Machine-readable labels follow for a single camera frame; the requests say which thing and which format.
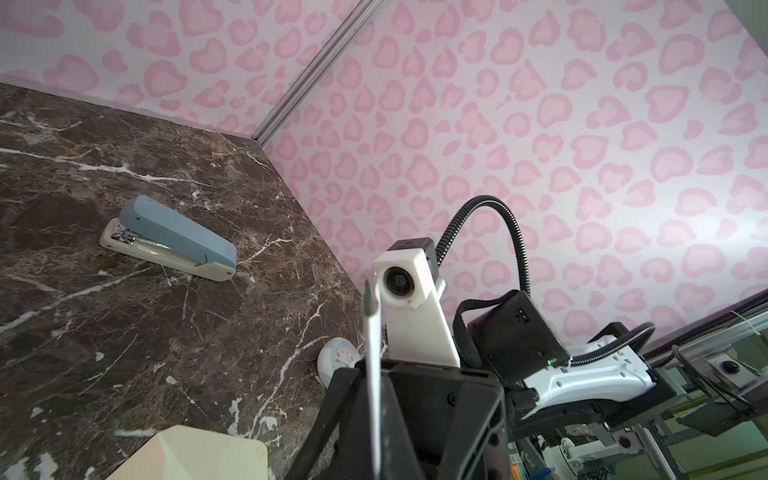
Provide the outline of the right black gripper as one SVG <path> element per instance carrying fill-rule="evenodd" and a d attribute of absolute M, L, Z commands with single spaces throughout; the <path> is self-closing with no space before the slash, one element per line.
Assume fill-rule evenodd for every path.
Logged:
<path fill-rule="evenodd" d="M 286 479 L 309 478 L 341 419 L 338 479 L 509 478 L 504 393 L 489 374 L 384 362 L 381 381 L 380 467 L 373 466 L 367 381 L 359 369 L 341 368 Z"/>

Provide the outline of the pink envelope with cream flap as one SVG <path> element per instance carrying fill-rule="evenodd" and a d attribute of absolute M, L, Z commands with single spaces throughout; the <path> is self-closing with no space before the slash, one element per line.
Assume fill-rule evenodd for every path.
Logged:
<path fill-rule="evenodd" d="M 153 436 L 112 479 L 266 479 L 268 450 L 258 440 L 176 425 Z"/>

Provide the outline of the green bordered floral letter paper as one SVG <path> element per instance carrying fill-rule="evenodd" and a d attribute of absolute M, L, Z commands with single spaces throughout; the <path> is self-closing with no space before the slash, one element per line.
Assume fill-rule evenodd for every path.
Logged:
<path fill-rule="evenodd" d="M 379 479 L 381 452 L 381 351 L 382 321 L 380 289 L 376 281 L 365 280 L 362 296 L 362 320 L 365 333 L 365 367 L 368 395 L 372 478 Z"/>

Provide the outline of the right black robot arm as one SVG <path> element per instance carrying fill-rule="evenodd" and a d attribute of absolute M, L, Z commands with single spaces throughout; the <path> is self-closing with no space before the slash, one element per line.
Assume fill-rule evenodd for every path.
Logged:
<path fill-rule="evenodd" d="M 543 478 L 576 479 L 607 462 L 647 454 L 669 479 L 681 473 L 662 416 L 699 389 L 681 418 L 689 431 L 721 435 L 767 410 L 767 378 L 730 346 L 767 327 L 757 294 L 695 324 L 642 356 L 654 327 L 608 324 L 566 349 L 520 291 L 469 300 L 482 316 L 460 331 L 467 362 L 442 366 L 423 341 L 408 359 L 380 353 L 380 311 L 363 304 L 368 352 L 331 377 L 315 423 L 288 470 L 310 479 L 327 444 L 322 479 L 507 479 L 521 442 Z"/>

